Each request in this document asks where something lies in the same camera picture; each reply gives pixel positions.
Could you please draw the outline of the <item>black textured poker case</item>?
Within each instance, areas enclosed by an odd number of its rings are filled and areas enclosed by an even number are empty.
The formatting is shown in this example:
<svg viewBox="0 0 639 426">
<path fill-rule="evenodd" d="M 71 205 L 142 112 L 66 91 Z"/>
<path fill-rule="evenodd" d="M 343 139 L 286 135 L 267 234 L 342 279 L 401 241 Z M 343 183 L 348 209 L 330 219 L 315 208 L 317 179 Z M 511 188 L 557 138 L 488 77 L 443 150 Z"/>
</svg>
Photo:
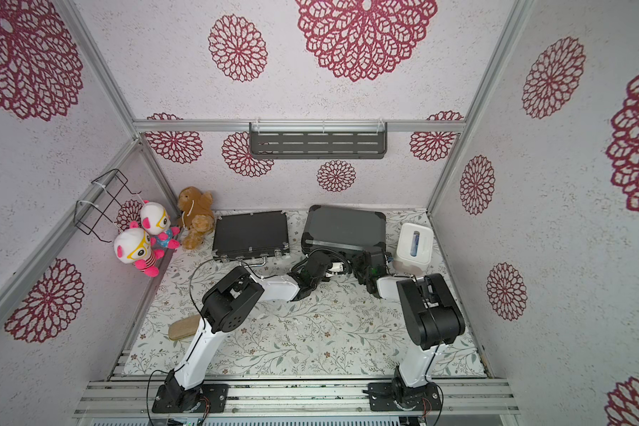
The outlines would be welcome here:
<svg viewBox="0 0 639 426">
<path fill-rule="evenodd" d="M 289 255 L 287 215 L 267 211 L 223 216 L 216 221 L 211 253 L 223 262 Z"/>
</svg>

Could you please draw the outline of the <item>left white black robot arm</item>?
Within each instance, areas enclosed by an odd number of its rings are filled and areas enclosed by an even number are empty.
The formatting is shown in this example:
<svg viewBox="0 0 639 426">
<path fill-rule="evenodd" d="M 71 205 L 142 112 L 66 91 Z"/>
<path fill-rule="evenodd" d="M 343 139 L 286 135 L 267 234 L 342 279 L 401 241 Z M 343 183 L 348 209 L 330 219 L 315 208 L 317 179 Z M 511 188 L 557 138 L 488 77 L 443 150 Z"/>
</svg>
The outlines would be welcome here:
<svg viewBox="0 0 639 426">
<path fill-rule="evenodd" d="M 328 254 L 315 250 L 284 275 L 260 277 L 246 264 L 232 269 L 203 296 L 195 336 L 183 360 L 167 373 L 149 412 L 221 413 L 228 387 L 216 385 L 211 391 L 203 381 L 226 335 L 239 328 L 259 302 L 297 302 L 310 296 L 332 266 Z"/>
</svg>

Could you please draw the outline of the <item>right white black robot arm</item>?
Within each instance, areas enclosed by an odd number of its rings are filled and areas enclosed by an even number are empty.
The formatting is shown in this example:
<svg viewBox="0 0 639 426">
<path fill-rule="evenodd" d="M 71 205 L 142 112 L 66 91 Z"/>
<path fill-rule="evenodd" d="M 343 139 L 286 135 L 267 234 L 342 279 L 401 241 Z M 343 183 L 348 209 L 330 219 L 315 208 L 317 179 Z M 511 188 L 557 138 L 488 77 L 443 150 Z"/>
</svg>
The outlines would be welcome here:
<svg viewBox="0 0 639 426">
<path fill-rule="evenodd" d="M 444 393 L 430 375 L 441 351 L 466 330 L 465 319 L 444 277 L 392 271 L 386 252 L 373 247 L 351 261 L 351 269 L 367 291 L 400 306 L 411 341 L 389 383 L 370 383 L 373 412 L 441 411 Z"/>
</svg>

